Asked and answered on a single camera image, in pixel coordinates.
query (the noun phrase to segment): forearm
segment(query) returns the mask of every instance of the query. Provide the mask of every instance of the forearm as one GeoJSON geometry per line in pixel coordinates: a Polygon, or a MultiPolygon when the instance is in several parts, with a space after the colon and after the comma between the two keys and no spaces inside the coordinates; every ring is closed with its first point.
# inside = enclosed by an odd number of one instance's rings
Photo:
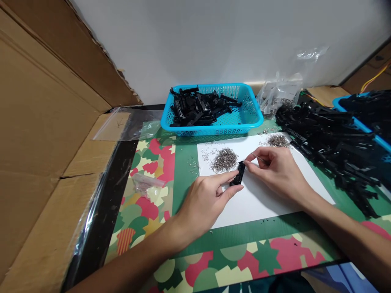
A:
{"type": "Polygon", "coordinates": [[[137,292],[162,263],[187,245],[189,241],[171,218],[144,241],[80,282],[71,292],[137,292]]]}
{"type": "Polygon", "coordinates": [[[326,231],[378,290],[391,288],[391,241],[353,220],[314,194],[304,210],[326,231]]]}

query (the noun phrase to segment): blue plastic basket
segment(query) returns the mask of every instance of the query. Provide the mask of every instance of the blue plastic basket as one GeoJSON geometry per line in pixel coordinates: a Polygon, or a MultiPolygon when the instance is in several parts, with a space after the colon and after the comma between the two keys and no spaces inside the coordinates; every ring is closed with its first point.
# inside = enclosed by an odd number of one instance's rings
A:
{"type": "Polygon", "coordinates": [[[223,94],[242,102],[241,107],[233,107],[232,113],[225,113],[217,118],[217,122],[209,126],[187,126],[170,127],[174,123],[174,113],[171,106],[174,105],[174,96],[169,93],[166,106],[164,107],[163,117],[160,122],[162,128],[166,131],[175,132],[178,136],[208,136],[220,134],[239,134],[247,133],[251,128],[260,126],[264,117],[262,116],[259,105],[255,100],[252,89],[244,83],[221,83],[207,85],[178,85],[174,91],[178,92],[181,88],[186,90],[197,87],[202,94],[211,93],[214,90],[217,94],[223,94]]]}
{"type": "MultiPolygon", "coordinates": [[[[363,93],[360,96],[366,96],[366,95],[368,95],[368,93],[363,93]]],[[[337,109],[339,112],[346,112],[345,108],[339,104],[339,101],[342,99],[345,99],[345,98],[349,98],[349,97],[350,96],[342,96],[342,97],[334,99],[333,105],[334,105],[335,109],[337,109]]],[[[359,121],[358,119],[356,119],[354,117],[353,117],[353,119],[354,119],[354,126],[355,127],[357,127],[358,129],[361,129],[362,131],[364,131],[366,133],[372,132],[372,130],[369,129],[364,123],[362,123],[361,121],[359,121]]],[[[391,153],[391,146],[384,139],[382,139],[380,136],[376,135],[374,140],[379,145],[381,145],[386,151],[391,153]]]]}

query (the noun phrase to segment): plastic bag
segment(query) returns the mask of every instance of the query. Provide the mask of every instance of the plastic bag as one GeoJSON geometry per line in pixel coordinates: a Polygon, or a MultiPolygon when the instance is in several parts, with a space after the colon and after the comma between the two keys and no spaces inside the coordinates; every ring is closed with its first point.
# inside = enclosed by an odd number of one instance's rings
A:
{"type": "Polygon", "coordinates": [[[273,118],[282,105],[293,108],[297,104],[306,78],[327,49],[328,47],[319,47],[298,50],[294,55],[292,68],[289,69],[288,66],[284,74],[277,72],[276,81],[267,81],[263,85],[257,95],[257,101],[265,118],[273,118]]]}
{"type": "Polygon", "coordinates": [[[115,108],[93,140],[130,141],[152,138],[160,129],[161,110],[115,108]]]}
{"type": "Polygon", "coordinates": [[[132,176],[134,183],[134,190],[138,192],[141,197],[148,199],[157,198],[162,190],[165,182],[156,178],[148,177],[140,173],[132,176]]]}

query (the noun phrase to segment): red pattern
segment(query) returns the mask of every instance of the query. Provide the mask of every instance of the red pattern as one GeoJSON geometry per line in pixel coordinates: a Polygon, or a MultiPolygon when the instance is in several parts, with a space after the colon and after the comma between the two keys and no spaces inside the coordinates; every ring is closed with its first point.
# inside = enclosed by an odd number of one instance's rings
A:
{"type": "Polygon", "coordinates": [[[145,197],[140,197],[136,201],[136,205],[141,207],[141,216],[144,216],[147,219],[155,220],[159,215],[159,208],[145,197]]]}
{"type": "Polygon", "coordinates": [[[274,238],[270,241],[270,247],[279,251],[277,261],[281,269],[274,269],[275,274],[301,269],[301,255],[305,256],[308,267],[316,266],[325,261],[325,258],[319,251],[316,253],[316,258],[314,258],[310,249],[301,247],[301,242],[293,236],[290,239],[274,238]]]}
{"type": "Polygon", "coordinates": [[[170,218],[170,212],[164,211],[164,219],[167,221],[170,218]]]}
{"type": "Polygon", "coordinates": [[[126,228],[118,233],[117,253],[119,256],[129,249],[129,245],[132,243],[132,238],[135,233],[136,231],[132,228],[126,228]]]}
{"type": "Polygon", "coordinates": [[[171,154],[172,145],[165,146],[163,149],[160,149],[159,146],[160,143],[155,138],[149,143],[151,152],[155,155],[161,155],[163,159],[163,174],[157,179],[167,183],[174,180],[175,153],[171,154]]]}
{"type": "Polygon", "coordinates": [[[151,289],[149,289],[148,293],[160,293],[159,289],[157,286],[155,287],[152,287],[151,289]]]}
{"type": "Polygon", "coordinates": [[[143,169],[145,171],[147,171],[149,174],[153,174],[153,173],[155,173],[157,167],[158,167],[158,163],[157,162],[152,162],[152,163],[145,164],[143,166],[143,169]]]}
{"type": "Polygon", "coordinates": [[[130,174],[129,174],[129,176],[130,177],[132,177],[134,174],[136,174],[138,172],[138,169],[137,168],[134,168],[131,172],[130,172],[130,174]]]}
{"type": "Polygon", "coordinates": [[[249,251],[246,251],[246,254],[237,261],[237,266],[241,271],[249,268],[254,280],[269,276],[267,270],[259,272],[259,261],[249,251]]]}
{"type": "Polygon", "coordinates": [[[386,230],[384,230],[383,228],[381,228],[379,225],[372,223],[372,222],[367,222],[367,221],[362,222],[361,224],[364,225],[365,227],[371,229],[373,232],[383,236],[384,238],[391,240],[390,234],[388,234],[388,232],[386,230]]]}
{"type": "Polygon", "coordinates": [[[187,283],[194,287],[194,283],[196,282],[196,279],[198,275],[208,268],[209,261],[213,259],[213,251],[207,251],[202,254],[201,259],[192,265],[189,265],[188,268],[185,271],[185,277],[187,283]]]}

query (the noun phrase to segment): table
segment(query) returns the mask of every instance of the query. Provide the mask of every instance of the table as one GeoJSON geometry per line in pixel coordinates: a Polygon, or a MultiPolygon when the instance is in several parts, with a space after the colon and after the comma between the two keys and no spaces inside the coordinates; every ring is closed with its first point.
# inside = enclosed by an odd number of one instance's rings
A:
{"type": "MultiPolygon", "coordinates": [[[[274,121],[265,120],[260,128],[251,130],[248,135],[258,135],[265,128],[278,129],[274,121]]],[[[79,266],[74,282],[98,269],[104,260],[110,261],[141,242],[178,211],[188,187],[198,175],[196,143],[233,137],[180,138],[161,132],[152,139],[139,141],[137,146],[135,142],[120,142],[108,172],[104,188],[107,194],[102,196],[98,218],[77,259],[79,266]],[[132,154],[133,163],[129,169],[132,154]],[[149,202],[134,193],[131,179],[126,182],[128,172],[159,178],[166,186],[160,196],[149,202]]],[[[379,200],[370,200],[381,217],[366,220],[345,192],[337,190],[332,180],[310,165],[339,209],[391,240],[391,203],[383,194],[379,200]]],[[[320,227],[305,213],[298,212],[206,233],[163,264],[145,289],[198,292],[344,261],[344,255],[320,227]]]]}

